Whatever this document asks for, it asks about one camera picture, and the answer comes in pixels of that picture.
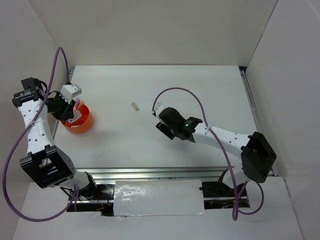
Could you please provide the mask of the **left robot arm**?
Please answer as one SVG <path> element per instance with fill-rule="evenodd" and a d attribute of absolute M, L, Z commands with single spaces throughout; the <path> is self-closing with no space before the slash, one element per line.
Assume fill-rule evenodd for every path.
<path fill-rule="evenodd" d="M 72 83 L 62 86 L 54 97 L 45 99 L 48 86 L 33 77 L 21 81 L 23 91 L 15 93 L 12 102 L 21 113 L 27 132 L 27 156 L 20 159 L 21 168 L 42 189 L 78 186 L 79 195 L 88 200 L 97 197 L 99 187 L 87 172 L 76 170 L 71 158 L 58 148 L 53 140 L 48 114 L 58 121 L 75 118 L 75 97 L 81 88 Z"/>

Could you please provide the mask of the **staples box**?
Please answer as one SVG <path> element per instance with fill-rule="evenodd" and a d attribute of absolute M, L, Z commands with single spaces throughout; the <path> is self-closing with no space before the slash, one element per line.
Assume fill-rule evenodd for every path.
<path fill-rule="evenodd" d="M 67 122 L 72 124 L 78 119 L 80 119 L 81 117 L 82 117 L 81 112 L 78 109 L 76 109 L 75 111 L 73 111 L 73 118 L 68 119 Z"/>

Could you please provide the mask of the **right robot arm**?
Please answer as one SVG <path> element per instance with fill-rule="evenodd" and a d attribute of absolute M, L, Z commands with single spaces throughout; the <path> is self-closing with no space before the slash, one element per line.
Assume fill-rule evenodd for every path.
<path fill-rule="evenodd" d="M 276 161 L 275 151 L 260 132 L 255 131 L 251 135 L 231 132 L 206 124 L 196 117 L 184 118 L 175 108 L 161 103 L 156 104 L 153 115 L 159 120 L 156 128 L 171 140 L 178 138 L 220 148 L 239 159 L 239 163 L 232 170 L 227 170 L 218 184 L 223 196 L 230 196 L 235 191 L 235 183 L 264 183 Z"/>

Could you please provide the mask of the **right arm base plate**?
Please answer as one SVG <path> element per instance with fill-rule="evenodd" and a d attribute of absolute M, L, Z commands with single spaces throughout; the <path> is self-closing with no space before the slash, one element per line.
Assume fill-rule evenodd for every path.
<path fill-rule="evenodd" d="M 204 199 L 204 209 L 232 209 L 236 202 L 233 188 L 220 181 L 202 182 L 199 188 Z"/>

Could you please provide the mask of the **beige eraser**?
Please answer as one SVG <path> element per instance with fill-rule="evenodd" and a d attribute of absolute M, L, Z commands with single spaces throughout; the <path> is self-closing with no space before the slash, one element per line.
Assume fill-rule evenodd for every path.
<path fill-rule="evenodd" d="M 131 105 L 132 105 L 132 107 L 134 108 L 135 111 L 138 111 L 140 109 L 135 102 L 132 102 Z"/>

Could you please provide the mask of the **orange highlighter marker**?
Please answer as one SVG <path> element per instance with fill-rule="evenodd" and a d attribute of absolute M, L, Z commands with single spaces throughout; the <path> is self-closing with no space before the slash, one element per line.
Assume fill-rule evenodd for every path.
<path fill-rule="evenodd" d="M 80 109 L 83 107 L 83 105 L 84 105 L 84 101 L 81 100 L 81 101 L 79 102 L 79 104 L 77 105 L 77 109 L 80 110 Z"/>

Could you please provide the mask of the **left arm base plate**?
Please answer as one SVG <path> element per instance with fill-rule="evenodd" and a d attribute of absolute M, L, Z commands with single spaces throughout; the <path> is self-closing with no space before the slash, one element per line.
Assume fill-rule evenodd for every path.
<path fill-rule="evenodd" d="M 98 184 L 97 192 L 92 198 L 78 197 L 67 209 L 68 213 L 98 213 L 105 217 L 114 216 L 114 184 Z"/>

